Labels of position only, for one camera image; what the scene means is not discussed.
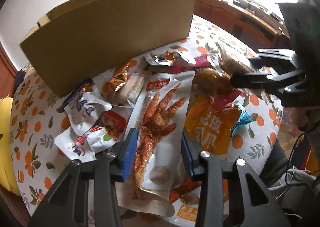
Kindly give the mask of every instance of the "cardboard box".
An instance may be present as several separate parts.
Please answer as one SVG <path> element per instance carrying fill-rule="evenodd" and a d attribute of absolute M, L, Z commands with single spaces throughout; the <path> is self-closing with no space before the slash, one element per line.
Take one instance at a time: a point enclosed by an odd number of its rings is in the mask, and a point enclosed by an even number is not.
<path fill-rule="evenodd" d="M 189 34 L 195 0 L 70 0 L 20 46 L 59 97 L 82 80 Z"/>

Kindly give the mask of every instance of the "metal screw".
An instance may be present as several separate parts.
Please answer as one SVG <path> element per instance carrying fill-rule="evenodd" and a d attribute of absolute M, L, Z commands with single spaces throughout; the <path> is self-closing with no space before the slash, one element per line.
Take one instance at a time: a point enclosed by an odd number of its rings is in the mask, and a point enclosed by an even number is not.
<path fill-rule="evenodd" d="M 210 153 L 207 152 L 207 151 L 201 151 L 200 155 L 203 158 L 209 158 L 210 157 Z"/>
<path fill-rule="evenodd" d="M 109 158 L 114 158 L 115 156 L 116 156 L 116 154 L 114 154 L 113 152 L 107 153 L 107 157 L 109 157 Z"/>
<path fill-rule="evenodd" d="M 244 166 L 244 165 L 245 165 L 245 160 L 242 159 L 242 158 L 239 158 L 239 159 L 237 159 L 237 164 L 238 164 L 239 166 Z"/>
<path fill-rule="evenodd" d="M 79 166 L 80 163 L 81 163 L 81 160 L 79 160 L 79 159 L 75 159 L 75 160 L 72 160 L 72 161 L 71 161 L 71 165 L 72 165 L 72 166 Z"/>

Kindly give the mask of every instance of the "orange print tablecloth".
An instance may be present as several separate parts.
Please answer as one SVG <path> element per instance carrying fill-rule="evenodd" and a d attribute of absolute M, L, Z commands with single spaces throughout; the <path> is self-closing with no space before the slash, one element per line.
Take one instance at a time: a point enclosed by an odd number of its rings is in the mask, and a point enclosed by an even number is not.
<path fill-rule="evenodd" d="M 254 54 L 238 39 L 197 16 L 192 20 L 188 38 L 162 46 L 155 52 L 178 49 L 189 51 L 196 57 L 207 54 L 210 44 L 215 41 L 223 42 L 227 48 L 236 49 L 245 56 Z M 12 160 L 21 196 L 31 215 L 70 163 L 53 142 L 70 126 L 67 114 L 59 109 L 64 99 L 58 98 L 36 72 L 25 78 L 14 96 L 10 129 Z M 242 93 L 237 101 L 246 108 L 254 122 L 238 129 L 225 158 L 234 161 L 241 156 L 259 174 L 279 132 L 283 108 L 276 97 L 268 99 L 264 93 L 258 97 L 251 92 Z M 88 215 L 89 225 L 93 226 L 92 193 L 89 193 Z"/>

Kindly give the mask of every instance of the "blue snack wrapper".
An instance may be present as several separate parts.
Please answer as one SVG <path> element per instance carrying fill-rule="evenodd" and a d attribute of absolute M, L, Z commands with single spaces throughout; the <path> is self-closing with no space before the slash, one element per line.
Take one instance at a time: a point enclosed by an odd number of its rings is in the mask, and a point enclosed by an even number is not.
<path fill-rule="evenodd" d="M 250 122 L 253 122 L 253 119 L 250 117 L 248 112 L 245 110 L 245 108 L 241 104 L 237 104 L 238 108 L 241 110 L 241 114 L 239 116 L 239 119 L 237 120 L 236 124 L 231 129 L 231 138 L 232 140 L 233 136 L 236 134 L 236 129 L 241 126 L 245 126 Z"/>

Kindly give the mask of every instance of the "brown circle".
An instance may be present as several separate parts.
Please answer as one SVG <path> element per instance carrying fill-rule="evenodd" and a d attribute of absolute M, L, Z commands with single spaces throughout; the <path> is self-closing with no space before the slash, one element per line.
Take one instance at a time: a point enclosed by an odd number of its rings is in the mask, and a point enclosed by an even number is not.
<path fill-rule="evenodd" d="M 150 171 L 149 178 L 154 184 L 165 184 L 170 179 L 170 171 L 165 166 L 155 166 Z"/>

